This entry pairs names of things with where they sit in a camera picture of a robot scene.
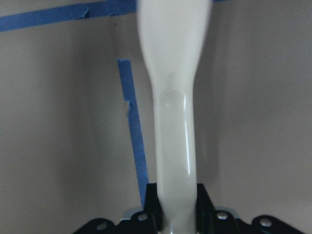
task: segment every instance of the blue painter's tape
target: blue painter's tape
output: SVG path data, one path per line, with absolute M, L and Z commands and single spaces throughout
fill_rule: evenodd
M 145 159 L 143 137 L 138 116 L 135 86 L 132 77 L 131 63 L 127 59 L 117 59 L 123 97 L 129 103 L 128 121 L 133 153 L 136 164 L 136 175 L 140 192 L 141 205 L 144 206 L 145 190 L 148 184 L 148 173 Z
M 0 32 L 103 16 L 118 16 L 136 11 L 136 0 L 106 0 L 74 4 L 0 17 Z

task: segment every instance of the horizontal blue tape strip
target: horizontal blue tape strip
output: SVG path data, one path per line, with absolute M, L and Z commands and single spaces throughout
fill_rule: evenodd
M 117 59 L 121 79 L 123 97 L 129 103 L 128 121 L 133 153 L 136 164 L 136 175 L 141 198 L 141 205 L 144 206 L 146 185 L 148 184 L 148 173 L 145 159 L 143 137 L 140 119 L 137 109 L 135 86 L 132 77 L 131 63 L 127 59 Z
M 0 17 L 0 32 L 69 20 L 118 16 L 136 11 L 136 0 L 74 4 Z

